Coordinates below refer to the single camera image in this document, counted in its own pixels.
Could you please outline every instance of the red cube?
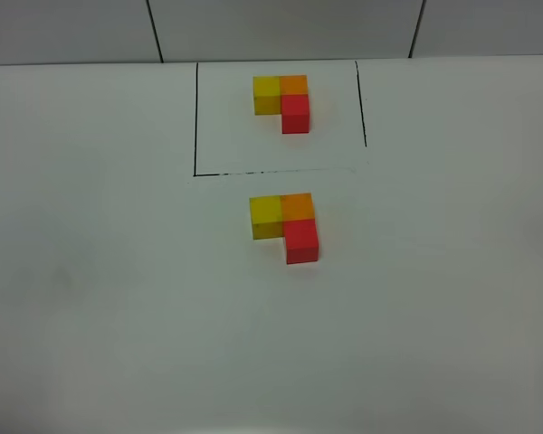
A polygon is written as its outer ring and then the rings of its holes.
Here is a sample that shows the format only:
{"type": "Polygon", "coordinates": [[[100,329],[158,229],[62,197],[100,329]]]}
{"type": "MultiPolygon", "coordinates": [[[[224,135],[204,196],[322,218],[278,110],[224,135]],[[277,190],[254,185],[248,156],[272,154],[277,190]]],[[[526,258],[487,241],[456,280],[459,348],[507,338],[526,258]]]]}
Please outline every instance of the red cube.
{"type": "Polygon", "coordinates": [[[281,132],[283,134],[310,132],[310,98],[308,95],[281,96],[281,132]]]}
{"type": "Polygon", "coordinates": [[[284,222],[283,237],[288,264],[318,260],[319,241],[315,219],[284,222]]]}

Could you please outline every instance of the white wall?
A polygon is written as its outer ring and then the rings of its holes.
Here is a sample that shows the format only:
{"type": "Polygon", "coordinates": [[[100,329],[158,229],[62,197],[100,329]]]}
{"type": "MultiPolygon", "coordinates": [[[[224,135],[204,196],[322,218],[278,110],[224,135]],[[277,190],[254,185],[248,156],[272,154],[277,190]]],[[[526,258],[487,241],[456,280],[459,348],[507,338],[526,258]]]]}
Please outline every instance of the white wall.
{"type": "Polygon", "coordinates": [[[414,56],[543,54],[543,0],[428,0],[414,56]]]}
{"type": "Polygon", "coordinates": [[[151,0],[166,61],[406,57],[421,0],[151,0]]]}
{"type": "Polygon", "coordinates": [[[0,0],[0,64],[159,61],[145,0],[0,0]]]}

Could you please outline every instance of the white table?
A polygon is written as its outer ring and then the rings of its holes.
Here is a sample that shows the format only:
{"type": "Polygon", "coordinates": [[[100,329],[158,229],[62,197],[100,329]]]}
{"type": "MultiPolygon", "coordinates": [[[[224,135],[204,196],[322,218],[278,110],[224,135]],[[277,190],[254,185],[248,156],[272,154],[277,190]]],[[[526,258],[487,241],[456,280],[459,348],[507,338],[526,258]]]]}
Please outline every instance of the white table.
{"type": "Polygon", "coordinates": [[[269,65],[354,158],[193,177],[195,64],[0,68],[0,427],[543,434],[543,58],[359,61],[366,147],[353,61],[269,65]],[[288,267],[248,198],[302,191],[288,267]]]}

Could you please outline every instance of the wooden block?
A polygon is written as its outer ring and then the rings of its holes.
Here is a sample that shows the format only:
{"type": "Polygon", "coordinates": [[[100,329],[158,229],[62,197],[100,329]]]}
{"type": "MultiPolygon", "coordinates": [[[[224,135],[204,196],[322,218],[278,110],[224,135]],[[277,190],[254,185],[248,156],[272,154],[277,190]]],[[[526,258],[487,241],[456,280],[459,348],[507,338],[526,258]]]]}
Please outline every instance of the wooden block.
{"type": "Polygon", "coordinates": [[[310,132],[310,98],[308,95],[281,96],[281,132],[283,134],[310,132]]]}
{"type": "Polygon", "coordinates": [[[281,199],[281,218],[284,222],[316,218],[311,193],[285,194],[281,199]]]}
{"type": "Polygon", "coordinates": [[[281,114],[280,77],[253,77],[253,108],[256,115],[281,114]]]}
{"type": "Polygon", "coordinates": [[[283,236],[280,196],[252,197],[250,212],[254,240],[283,236]]]}
{"type": "Polygon", "coordinates": [[[283,236],[288,264],[318,260],[319,240],[315,219],[284,222],[283,236]]]}
{"type": "Polygon", "coordinates": [[[281,95],[308,95],[308,76],[284,75],[280,77],[281,95]]]}

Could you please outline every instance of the white surface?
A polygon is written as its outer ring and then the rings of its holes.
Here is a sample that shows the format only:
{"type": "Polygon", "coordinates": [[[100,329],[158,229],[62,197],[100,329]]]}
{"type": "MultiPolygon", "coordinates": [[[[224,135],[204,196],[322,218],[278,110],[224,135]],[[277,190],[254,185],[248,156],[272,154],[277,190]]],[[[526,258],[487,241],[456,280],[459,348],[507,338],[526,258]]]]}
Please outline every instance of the white surface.
{"type": "Polygon", "coordinates": [[[0,64],[159,61],[145,0],[0,0],[0,64]]]}
{"type": "Polygon", "coordinates": [[[0,69],[0,429],[543,434],[543,58],[363,61],[354,170],[202,178],[194,73],[0,69]]]}
{"type": "Polygon", "coordinates": [[[428,0],[414,57],[543,54],[543,0],[428,0]]]}
{"type": "Polygon", "coordinates": [[[367,160],[353,61],[199,65],[198,174],[350,168],[367,160]],[[253,77],[308,75],[309,134],[253,114],[253,77]]]}
{"type": "Polygon", "coordinates": [[[151,0],[165,61],[407,57],[421,0],[151,0]]]}

